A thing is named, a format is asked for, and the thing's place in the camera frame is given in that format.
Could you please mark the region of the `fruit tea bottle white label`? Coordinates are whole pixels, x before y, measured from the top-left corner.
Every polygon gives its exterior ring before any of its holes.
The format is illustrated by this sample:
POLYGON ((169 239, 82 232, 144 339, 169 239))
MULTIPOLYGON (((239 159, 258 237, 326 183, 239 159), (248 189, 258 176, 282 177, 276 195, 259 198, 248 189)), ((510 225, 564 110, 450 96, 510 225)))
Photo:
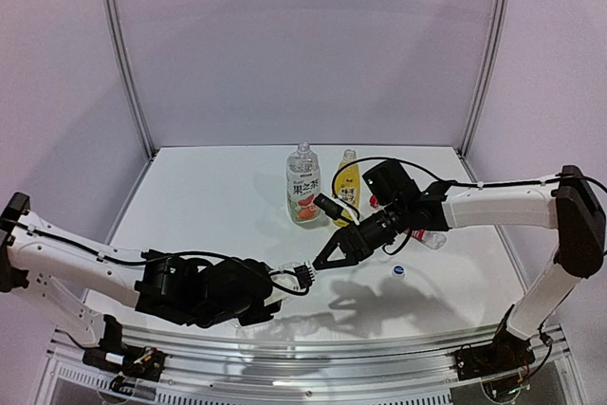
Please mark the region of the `fruit tea bottle white label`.
POLYGON ((317 220, 321 215, 315 204, 315 199, 321 192, 321 168, 318 155, 309 143, 300 143, 287 157, 285 178, 290 219, 298 225, 317 220))

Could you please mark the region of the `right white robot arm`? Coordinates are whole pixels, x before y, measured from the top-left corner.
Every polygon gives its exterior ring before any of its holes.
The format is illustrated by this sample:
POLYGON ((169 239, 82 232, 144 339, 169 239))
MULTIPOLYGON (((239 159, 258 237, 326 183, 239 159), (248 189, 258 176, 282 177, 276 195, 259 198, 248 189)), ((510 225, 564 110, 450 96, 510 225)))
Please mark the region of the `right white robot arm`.
POLYGON ((352 267, 414 230, 532 226, 556 230, 559 241, 543 272, 506 313, 496 335, 528 341, 574 287, 596 274, 605 257, 606 214, 597 182, 576 166, 527 181, 460 183, 435 180, 420 190, 397 159, 385 159, 363 180, 380 211, 338 229, 313 262, 316 270, 352 267))

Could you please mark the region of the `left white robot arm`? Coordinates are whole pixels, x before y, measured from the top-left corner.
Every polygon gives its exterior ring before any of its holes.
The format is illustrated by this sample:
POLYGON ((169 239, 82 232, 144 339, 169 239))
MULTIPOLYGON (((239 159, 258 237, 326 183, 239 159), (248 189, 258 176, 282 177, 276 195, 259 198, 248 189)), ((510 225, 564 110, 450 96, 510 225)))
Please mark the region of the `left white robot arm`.
POLYGON ((307 295, 313 280, 308 264, 273 269, 212 252, 117 249, 48 223, 24 193, 1 211, 2 292, 42 310, 83 348, 122 352, 121 325, 67 283, 165 322, 208 329, 268 322, 284 299, 307 295))

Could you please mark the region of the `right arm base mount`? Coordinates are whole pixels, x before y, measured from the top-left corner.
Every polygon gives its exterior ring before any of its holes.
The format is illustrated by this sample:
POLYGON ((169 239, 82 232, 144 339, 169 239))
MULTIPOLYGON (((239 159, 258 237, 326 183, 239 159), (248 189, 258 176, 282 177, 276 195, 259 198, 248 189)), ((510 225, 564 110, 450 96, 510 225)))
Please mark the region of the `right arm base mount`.
POLYGON ((507 319, 513 309, 514 305, 505 313, 491 342, 462 345, 451 354, 457 379, 480 379, 485 397, 493 404, 514 404, 521 391, 529 387, 529 380, 542 370, 552 354, 553 339, 543 331, 541 324, 538 334, 547 353, 531 370, 536 358, 530 339, 519 339, 506 330, 507 319))

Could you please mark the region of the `red label water bottle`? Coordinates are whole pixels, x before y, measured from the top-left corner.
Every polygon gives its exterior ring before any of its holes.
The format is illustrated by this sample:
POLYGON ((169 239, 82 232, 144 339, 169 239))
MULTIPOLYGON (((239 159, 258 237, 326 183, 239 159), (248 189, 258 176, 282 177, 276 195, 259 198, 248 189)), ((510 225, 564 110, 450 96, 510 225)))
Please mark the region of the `red label water bottle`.
POLYGON ((447 236, 439 231, 414 230, 412 238, 432 250, 441 249, 447 243, 447 236))

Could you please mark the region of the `blue white bottle cap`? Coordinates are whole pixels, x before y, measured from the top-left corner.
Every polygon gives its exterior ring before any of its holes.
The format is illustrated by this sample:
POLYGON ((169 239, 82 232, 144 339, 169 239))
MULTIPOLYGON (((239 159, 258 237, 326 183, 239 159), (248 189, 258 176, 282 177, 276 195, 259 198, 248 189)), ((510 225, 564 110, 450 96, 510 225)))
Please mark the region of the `blue white bottle cap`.
POLYGON ((402 265, 395 265, 392 269, 392 274, 394 277, 404 278, 406 275, 406 269, 402 265))

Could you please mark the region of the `clear plastic bottle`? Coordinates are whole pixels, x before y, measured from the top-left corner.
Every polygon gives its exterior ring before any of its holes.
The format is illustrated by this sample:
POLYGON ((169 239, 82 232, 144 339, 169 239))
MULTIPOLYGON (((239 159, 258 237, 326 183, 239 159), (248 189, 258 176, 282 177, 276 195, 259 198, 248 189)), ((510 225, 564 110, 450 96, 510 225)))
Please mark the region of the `clear plastic bottle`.
MULTIPOLYGON (((296 267, 296 266, 299 266, 299 265, 303 265, 303 264, 287 263, 287 264, 285 264, 285 265, 281 265, 281 266, 279 266, 279 267, 271 267, 271 268, 272 268, 272 269, 274 269, 275 271, 278 271, 278 270, 286 270, 286 271, 287 271, 289 274, 292 274, 292 275, 294 275, 294 276, 295 276, 295 274, 294 274, 294 272, 293 272, 293 268, 294 268, 294 267, 296 267)), ((304 296, 306 296, 307 294, 301 294, 301 295, 299 295, 298 297, 304 297, 304 296)), ((281 301, 281 304, 282 304, 281 309, 283 308, 284 304, 285 304, 285 303, 288 303, 289 301, 281 301)), ((240 324, 240 325, 241 325, 242 327, 246 327, 246 326, 251 326, 251 325, 254 325, 254 324, 240 324)))

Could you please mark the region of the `yellow drink bottle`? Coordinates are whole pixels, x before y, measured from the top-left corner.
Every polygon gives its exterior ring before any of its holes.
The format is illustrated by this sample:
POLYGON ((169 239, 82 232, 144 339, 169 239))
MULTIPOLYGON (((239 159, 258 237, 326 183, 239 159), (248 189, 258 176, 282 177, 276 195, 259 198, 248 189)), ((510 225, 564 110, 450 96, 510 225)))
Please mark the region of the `yellow drink bottle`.
POLYGON ((352 162, 357 158, 355 150, 346 149, 344 151, 338 169, 344 166, 346 168, 338 173, 334 186, 337 196, 356 211, 359 209, 360 175, 358 164, 352 164, 352 162))

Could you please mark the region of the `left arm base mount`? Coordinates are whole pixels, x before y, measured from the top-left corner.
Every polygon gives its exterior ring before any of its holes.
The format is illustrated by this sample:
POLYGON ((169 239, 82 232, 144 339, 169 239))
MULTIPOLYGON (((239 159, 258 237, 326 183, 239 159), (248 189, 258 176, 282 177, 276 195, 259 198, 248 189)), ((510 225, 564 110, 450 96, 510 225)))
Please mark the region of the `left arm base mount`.
POLYGON ((122 340, 122 325, 112 316, 103 316, 99 344, 83 350, 83 363, 116 376, 109 383, 113 393, 131 395, 138 379, 159 382, 167 354, 152 346, 138 347, 122 340))

